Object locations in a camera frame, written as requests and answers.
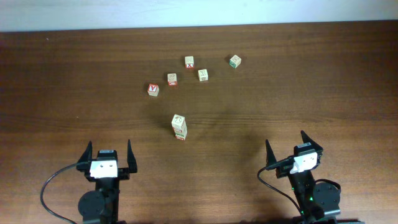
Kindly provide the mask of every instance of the brown table surface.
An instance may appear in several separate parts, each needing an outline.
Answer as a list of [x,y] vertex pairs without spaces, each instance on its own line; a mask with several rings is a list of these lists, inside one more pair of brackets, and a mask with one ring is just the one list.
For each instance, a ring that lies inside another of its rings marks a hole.
[[[283,159],[300,130],[324,148],[314,178],[342,186],[340,219],[398,222],[397,21],[3,33],[0,66],[0,223],[64,223],[40,204],[44,181],[90,140],[95,155],[118,150],[125,167],[128,139],[139,172],[121,182],[120,220],[297,216],[256,174],[264,141]],[[177,73],[177,88],[167,73]],[[186,117],[186,141],[173,136],[174,114]],[[262,177],[294,196],[287,178]],[[45,201],[81,223],[77,203],[93,189],[70,170]]]

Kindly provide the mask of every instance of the stacked cube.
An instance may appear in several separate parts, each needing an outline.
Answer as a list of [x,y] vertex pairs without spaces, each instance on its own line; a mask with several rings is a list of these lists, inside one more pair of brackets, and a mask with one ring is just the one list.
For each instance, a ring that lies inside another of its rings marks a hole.
[[172,120],[172,127],[175,132],[175,137],[179,140],[185,140],[188,134],[187,124],[183,116],[175,114]]

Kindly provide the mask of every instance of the wood grain surface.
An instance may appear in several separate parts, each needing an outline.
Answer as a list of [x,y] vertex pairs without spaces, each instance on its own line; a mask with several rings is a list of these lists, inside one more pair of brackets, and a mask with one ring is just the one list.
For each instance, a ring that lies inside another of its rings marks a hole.
[[[228,65],[234,54],[237,69]],[[167,86],[167,73],[178,87]],[[297,216],[256,174],[264,141],[283,159],[300,130],[324,147],[314,178],[342,186],[340,219],[397,223],[397,21],[3,33],[0,78],[0,223],[63,223],[40,204],[44,181],[90,140],[95,152],[116,149],[125,167],[128,139],[139,172],[121,182],[120,220]],[[185,142],[173,136],[174,114],[186,117]],[[262,178],[294,196],[287,178]],[[81,223],[78,200],[93,189],[70,170],[45,201]]]

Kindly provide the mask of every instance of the white wall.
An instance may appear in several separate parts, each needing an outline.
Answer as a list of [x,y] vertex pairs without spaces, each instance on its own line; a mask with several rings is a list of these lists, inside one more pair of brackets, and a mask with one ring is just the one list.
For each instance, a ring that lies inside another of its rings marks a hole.
[[398,19],[398,0],[0,0],[0,31]]

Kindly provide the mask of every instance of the green and white cube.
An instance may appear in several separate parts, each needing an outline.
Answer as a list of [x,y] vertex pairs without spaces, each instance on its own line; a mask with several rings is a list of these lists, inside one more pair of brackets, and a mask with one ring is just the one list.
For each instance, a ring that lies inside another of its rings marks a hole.
[[241,62],[242,62],[242,59],[240,57],[238,57],[237,55],[234,55],[234,57],[232,57],[229,60],[229,64],[234,68],[237,68],[241,64]]

